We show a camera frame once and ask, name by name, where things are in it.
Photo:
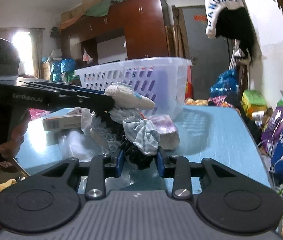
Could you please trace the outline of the purple white pack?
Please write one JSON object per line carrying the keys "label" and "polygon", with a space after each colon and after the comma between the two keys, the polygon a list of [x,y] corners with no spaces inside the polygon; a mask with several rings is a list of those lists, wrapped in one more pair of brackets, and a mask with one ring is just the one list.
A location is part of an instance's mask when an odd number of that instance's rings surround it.
{"label": "purple white pack", "polygon": [[169,115],[156,115],[148,118],[160,135],[159,145],[163,150],[174,150],[180,143],[178,129]]}

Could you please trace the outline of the white hooded jacket with letters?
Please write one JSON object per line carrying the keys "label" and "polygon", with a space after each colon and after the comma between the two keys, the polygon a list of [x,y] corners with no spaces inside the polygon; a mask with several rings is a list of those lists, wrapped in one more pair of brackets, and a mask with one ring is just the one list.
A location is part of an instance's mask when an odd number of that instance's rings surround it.
{"label": "white hooded jacket with letters", "polygon": [[204,0],[207,17],[206,35],[208,38],[216,38],[216,24],[218,16],[223,9],[235,10],[244,7],[242,0]]}

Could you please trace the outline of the grey blue cloth bundle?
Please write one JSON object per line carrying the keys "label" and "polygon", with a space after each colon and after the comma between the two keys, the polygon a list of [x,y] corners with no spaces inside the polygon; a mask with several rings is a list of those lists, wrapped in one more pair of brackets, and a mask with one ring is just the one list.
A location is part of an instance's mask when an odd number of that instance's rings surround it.
{"label": "grey blue cloth bundle", "polygon": [[99,112],[92,116],[91,137],[101,147],[112,152],[128,140],[144,155],[156,155],[160,135],[151,120],[142,117],[135,108],[114,107],[109,112]]}

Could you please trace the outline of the clear plastic bag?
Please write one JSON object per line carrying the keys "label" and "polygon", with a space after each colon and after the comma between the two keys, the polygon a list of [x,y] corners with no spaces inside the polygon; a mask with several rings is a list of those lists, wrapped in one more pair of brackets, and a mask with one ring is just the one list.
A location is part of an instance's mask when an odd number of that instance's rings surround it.
{"label": "clear plastic bag", "polygon": [[89,109],[79,107],[72,108],[64,115],[67,121],[74,119],[77,127],[57,132],[63,159],[75,157],[80,162],[86,162],[97,155],[110,154],[106,142],[91,128],[93,116]]}

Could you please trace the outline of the small cardboard box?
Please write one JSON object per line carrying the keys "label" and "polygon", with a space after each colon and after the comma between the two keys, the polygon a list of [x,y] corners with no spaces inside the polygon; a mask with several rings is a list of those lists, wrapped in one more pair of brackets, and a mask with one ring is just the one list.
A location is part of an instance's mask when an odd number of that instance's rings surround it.
{"label": "small cardboard box", "polygon": [[81,115],[64,115],[46,118],[42,121],[45,131],[59,131],[81,127]]}

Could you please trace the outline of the green cloth on wardrobe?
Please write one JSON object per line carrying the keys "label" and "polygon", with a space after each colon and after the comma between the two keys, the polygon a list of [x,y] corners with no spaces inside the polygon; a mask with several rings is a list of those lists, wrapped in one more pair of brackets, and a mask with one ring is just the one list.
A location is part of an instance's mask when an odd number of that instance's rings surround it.
{"label": "green cloth on wardrobe", "polygon": [[107,16],[111,5],[124,1],[127,0],[82,0],[82,10],[89,17]]}

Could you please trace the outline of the green yellow box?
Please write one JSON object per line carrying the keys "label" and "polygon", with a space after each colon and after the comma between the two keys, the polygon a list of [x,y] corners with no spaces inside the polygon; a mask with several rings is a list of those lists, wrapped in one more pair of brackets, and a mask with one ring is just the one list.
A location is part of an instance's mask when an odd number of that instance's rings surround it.
{"label": "green yellow box", "polygon": [[265,98],[258,90],[245,90],[241,104],[246,116],[250,119],[253,118],[253,113],[267,110]]}

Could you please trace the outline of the black hanging garment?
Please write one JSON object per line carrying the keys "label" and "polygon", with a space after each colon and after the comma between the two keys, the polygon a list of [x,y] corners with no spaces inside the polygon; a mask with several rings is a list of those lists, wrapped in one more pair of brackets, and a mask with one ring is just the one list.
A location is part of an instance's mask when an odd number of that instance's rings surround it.
{"label": "black hanging garment", "polygon": [[234,10],[224,8],[216,22],[216,37],[240,41],[239,47],[245,56],[253,57],[255,43],[253,25],[245,7]]}

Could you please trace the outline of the white stuffed sock bundle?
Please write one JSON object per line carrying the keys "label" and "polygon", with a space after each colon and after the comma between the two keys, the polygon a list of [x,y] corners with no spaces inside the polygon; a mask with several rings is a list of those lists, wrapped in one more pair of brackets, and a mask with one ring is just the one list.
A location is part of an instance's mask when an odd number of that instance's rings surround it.
{"label": "white stuffed sock bundle", "polygon": [[105,95],[110,96],[119,108],[152,110],[155,107],[155,103],[151,99],[135,92],[131,85],[121,82],[108,86]]}

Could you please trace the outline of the grey metal door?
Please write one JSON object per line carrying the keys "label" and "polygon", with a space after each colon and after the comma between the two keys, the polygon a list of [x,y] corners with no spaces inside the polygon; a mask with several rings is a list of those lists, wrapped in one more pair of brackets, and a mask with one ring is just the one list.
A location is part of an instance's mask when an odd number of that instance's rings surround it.
{"label": "grey metal door", "polygon": [[231,42],[223,37],[208,38],[208,25],[203,5],[182,7],[191,66],[193,98],[208,99],[210,87],[228,70]]}

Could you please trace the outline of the blue bags near window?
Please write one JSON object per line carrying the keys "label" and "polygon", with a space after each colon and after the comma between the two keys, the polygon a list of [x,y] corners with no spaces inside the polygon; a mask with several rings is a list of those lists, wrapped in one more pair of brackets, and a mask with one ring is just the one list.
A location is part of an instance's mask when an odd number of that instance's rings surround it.
{"label": "blue bags near window", "polygon": [[69,83],[73,79],[76,66],[77,64],[73,59],[53,61],[50,68],[51,80]]}

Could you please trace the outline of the red brown wooden wardrobe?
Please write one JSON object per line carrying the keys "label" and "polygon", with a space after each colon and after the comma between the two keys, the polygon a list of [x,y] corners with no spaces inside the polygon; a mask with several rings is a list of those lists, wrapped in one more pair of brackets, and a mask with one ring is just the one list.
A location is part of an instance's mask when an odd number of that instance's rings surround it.
{"label": "red brown wooden wardrobe", "polygon": [[81,16],[61,31],[62,58],[72,58],[83,67],[82,54],[86,51],[96,65],[101,60],[98,43],[122,36],[128,60],[172,56],[167,3],[164,0],[127,0],[111,5],[106,16]]}

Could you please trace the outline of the blue plastic bag by door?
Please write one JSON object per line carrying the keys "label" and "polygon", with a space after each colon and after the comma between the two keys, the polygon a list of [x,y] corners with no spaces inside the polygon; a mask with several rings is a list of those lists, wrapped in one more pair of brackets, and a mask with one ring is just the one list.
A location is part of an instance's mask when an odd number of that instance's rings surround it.
{"label": "blue plastic bag by door", "polygon": [[210,87],[210,97],[225,96],[229,94],[238,95],[240,92],[238,74],[236,69],[226,70],[220,74],[213,86]]}

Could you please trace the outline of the window curtain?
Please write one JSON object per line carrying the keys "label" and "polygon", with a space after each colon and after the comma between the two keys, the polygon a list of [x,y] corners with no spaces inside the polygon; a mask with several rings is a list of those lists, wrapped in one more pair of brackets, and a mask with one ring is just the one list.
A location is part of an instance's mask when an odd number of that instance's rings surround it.
{"label": "window curtain", "polygon": [[32,58],[34,76],[41,78],[41,60],[42,60],[42,47],[43,47],[43,29],[30,29],[30,38],[32,44]]}

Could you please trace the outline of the white plastic perforated basket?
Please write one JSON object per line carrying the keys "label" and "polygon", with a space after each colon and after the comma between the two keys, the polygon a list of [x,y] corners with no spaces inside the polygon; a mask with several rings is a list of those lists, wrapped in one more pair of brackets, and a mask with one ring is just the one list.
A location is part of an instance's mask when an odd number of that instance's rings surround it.
{"label": "white plastic perforated basket", "polygon": [[142,111],[144,116],[169,115],[173,120],[183,110],[187,71],[191,61],[180,57],[152,57],[100,64],[77,69],[81,86],[104,91],[121,82],[155,103],[155,108]]}

